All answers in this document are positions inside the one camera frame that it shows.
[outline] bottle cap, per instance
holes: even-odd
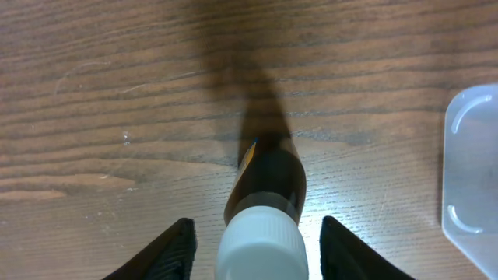
[[[216,280],[307,280],[303,237],[284,212],[244,209],[230,221],[216,261]]]

